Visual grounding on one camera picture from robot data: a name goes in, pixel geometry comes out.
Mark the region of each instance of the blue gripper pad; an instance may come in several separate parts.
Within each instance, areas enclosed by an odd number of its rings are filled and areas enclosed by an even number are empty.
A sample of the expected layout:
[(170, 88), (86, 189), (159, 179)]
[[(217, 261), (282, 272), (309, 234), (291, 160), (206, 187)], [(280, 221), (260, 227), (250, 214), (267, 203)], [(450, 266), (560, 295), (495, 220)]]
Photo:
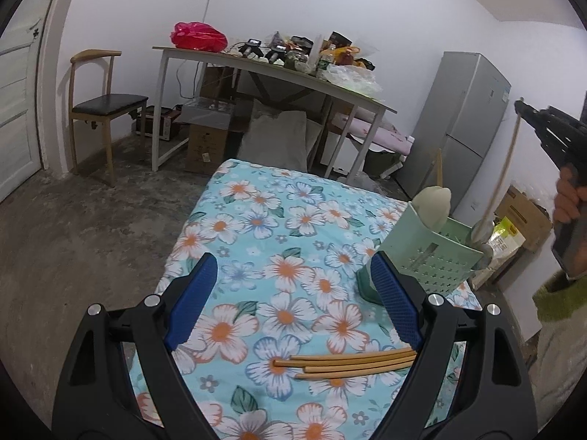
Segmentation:
[(169, 351), (174, 351), (190, 337), (216, 284), (217, 275), (216, 258), (206, 254), (188, 275), (192, 279), (169, 314), (169, 328), (163, 340)]
[(383, 257), (371, 258), (371, 279), (400, 339), (419, 351), (424, 340), (418, 324), (418, 311)]

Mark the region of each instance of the chair leg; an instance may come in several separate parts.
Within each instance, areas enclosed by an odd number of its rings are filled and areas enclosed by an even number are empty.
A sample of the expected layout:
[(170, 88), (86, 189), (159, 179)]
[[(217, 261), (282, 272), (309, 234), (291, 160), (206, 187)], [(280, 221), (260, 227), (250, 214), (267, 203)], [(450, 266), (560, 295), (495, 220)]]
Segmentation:
[(145, 125), (147, 123), (147, 101), (141, 108), (141, 149), (143, 151), (143, 157), (147, 160), (147, 148), (145, 143)]
[(102, 141), (106, 148), (106, 160), (108, 163), (108, 172), (110, 173), (110, 185), (114, 186), (114, 163), (112, 162), (112, 139), (110, 136), (110, 121), (105, 120), (102, 122)]
[(75, 133), (73, 131), (73, 119), (69, 120), (69, 145), (71, 146), (72, 151), (73, 173), (77, 175), (77, 154), (75, 152)]

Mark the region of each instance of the silver screw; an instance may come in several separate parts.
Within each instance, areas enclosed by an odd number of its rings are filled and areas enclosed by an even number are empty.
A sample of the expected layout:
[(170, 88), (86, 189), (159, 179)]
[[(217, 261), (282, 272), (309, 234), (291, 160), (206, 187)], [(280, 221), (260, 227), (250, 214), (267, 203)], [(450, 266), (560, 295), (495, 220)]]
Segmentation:
[(96, 316), (96, 314), (100, 314), (100, 311), (102, 311), (102, 306), (100, 304), (92, 304), (87, 309), (87, 314), (90, 316)]
[(434, 293), (428, 296), (428, 302), (433, 306), (441, 306), (444, 304), (444, 298), (441, 295)]
[(157, 296), (156, 294), (152, 294), (150, 296), (147, 296), (145, 298), (145, 306), (148, 307), (153, 307), (159, 304), (159, 301), (161, 300), (161, 298), (159, 298), (159, 296)]
[(492, 316), (497, 316), (501, 313), (501, 309), (497, 304), (487, 304), (487, 312)]

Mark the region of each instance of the perforated plastic basket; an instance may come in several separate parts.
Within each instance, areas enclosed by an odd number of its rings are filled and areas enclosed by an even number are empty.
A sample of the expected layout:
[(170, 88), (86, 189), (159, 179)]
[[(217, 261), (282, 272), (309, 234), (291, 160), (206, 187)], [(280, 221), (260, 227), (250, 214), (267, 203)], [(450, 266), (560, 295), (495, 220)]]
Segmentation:
[(464, 245), (471, 227), (451, 218), (439, 233), (424, 226), (409, 203), (380, 250), (403, 275), (416, 278), (428, 293), (450, 294), (483, 253)]

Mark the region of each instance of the white wall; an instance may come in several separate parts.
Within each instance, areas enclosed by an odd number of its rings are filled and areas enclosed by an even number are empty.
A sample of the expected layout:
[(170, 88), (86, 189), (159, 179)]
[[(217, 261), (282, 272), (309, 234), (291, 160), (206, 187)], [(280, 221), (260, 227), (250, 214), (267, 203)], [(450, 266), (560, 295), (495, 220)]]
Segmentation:
[[(579, 118), (587, 90), (587, 32), (568, 26), (529, 21), (500, 23), (485, 55), (512, 84), (510, 103), (471, 188), (455, 215), (465, 223), (478, 220), (497, 182), (515, 123), (513, 102), (524, 97), (537, 109), (552, 105)], [(542, 192), (541, 205), (553, 212), (558, 170), (540, 148), (533, 129), (522, 122), (512, 165), (500, 196), (511, 182)], [(478, 204), (474, 210), (471, 206)], [(501, 281), (506, 299), (516, 315), (523, 337), (528, 339), (541, 327), (532, 294), (559, 266), (551, 253), (553, 237), (539, 253), (525, 259)]]
[[(200, 20), (206, 0), (72, 0), (58, 62), (57, 122), (64, 123), (69, 58), (87, 48), (117, 49), (112, 90), (151, 96), (160, 53), (177, 21)], [(292, 2), (299, 2), (292, 9)], [(212, 0), (207, 22), (229, 38), (264, 38), (276, 30), (313, 39), (338, 31), (376, 45), (372, 57), (383, 98), (398, 111), (398, 128), (410, 133), (432, 85), (443, 51), (479, 51), (497, 21), (475, 0)], [(169, 65), (164, 104), (183, 100)], [(184, 95), (192, 92), (193, 63), (181, 70)], [(76, 73), (76, 102), (99, 95), (103, 69), (88, 63)], [(99, 131), (78, 123), (78, 157), (101, 147)], [(113, 124), (128, 133), (130, 118)]]

